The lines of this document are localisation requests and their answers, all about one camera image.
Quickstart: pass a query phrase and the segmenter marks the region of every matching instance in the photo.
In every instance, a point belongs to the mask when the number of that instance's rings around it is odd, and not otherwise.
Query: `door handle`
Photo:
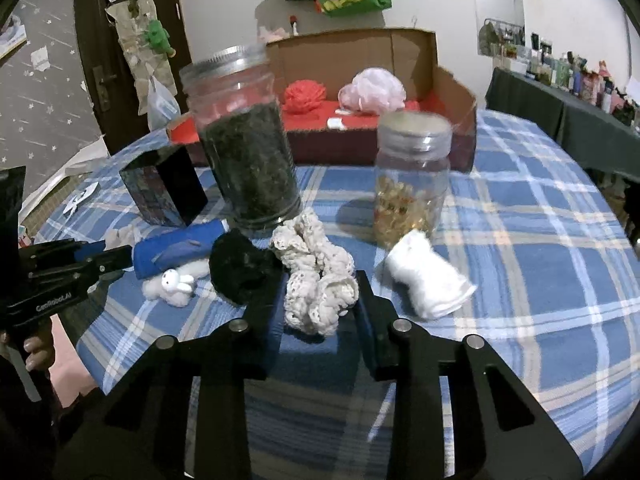
[[[107,90],[106,83],[118,78],[117,74],[104,75],[104,69],[102,65],[94,66],[94,82],[95,90],[98,93],[98,102],[100,103],[100,111],[107,112],[111,109],[111,101],[109,98],[109,91]]]

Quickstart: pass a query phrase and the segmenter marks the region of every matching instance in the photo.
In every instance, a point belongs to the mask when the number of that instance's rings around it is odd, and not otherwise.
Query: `black box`
[[[186,227],[207,205],[184,146],[142,153],[120,170],[120,176],[149,224]]]

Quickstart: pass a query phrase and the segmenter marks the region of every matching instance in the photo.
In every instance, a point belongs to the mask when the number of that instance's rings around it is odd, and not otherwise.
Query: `finger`
[[[53,334],[51,332],[50,319],[49,323],[41,324],[36,333],[24,340],[25,352],[36,352],[40,349],[46,349],[53,346]]]
[[[32,370],[48,370],[53,366],[53,363],[56,360],[56,351],[53,348],[40,350],[36,353],[33,353],[27,357],[25,361],[27,371],[31,372]]]

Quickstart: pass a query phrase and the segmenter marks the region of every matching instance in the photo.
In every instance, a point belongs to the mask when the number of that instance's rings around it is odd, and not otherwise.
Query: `metal screw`
[[[229,330],[231,332],[244,332],[249,328],[249,324],[244,319],[232,319],[229,321]]]
[[[478,350],[484,346],[484,339],[482,339],[479,335],[472,334],[466,338],[466,344],[471,346],[471,348],[475,348],[476,350]]]
[[[409,332],[411,330],[411,321],[402,318],[396,319],[393,327],[396,332]]]
[[[173,337],[171,337],[170,335],[163,335],[156,340],[156,347],[161,350],[168,350],[174,345],[174,343],[175,340]]]

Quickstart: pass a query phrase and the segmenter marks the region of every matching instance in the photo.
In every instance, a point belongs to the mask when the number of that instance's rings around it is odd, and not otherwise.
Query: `door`
[[[153,0],[158,20],[170,35],[176,54],[169,59],[182,112],[187,111],[178,71],[191,63],[191,55],[182,24],[179,0]],[[118,44],[115,26],[107,17],[108,0],[74,0],[78,49],[94,114],[104,134],[107,149],[113,155],[148,133],[146,114],[138,115],[138,97],[134,79]]]

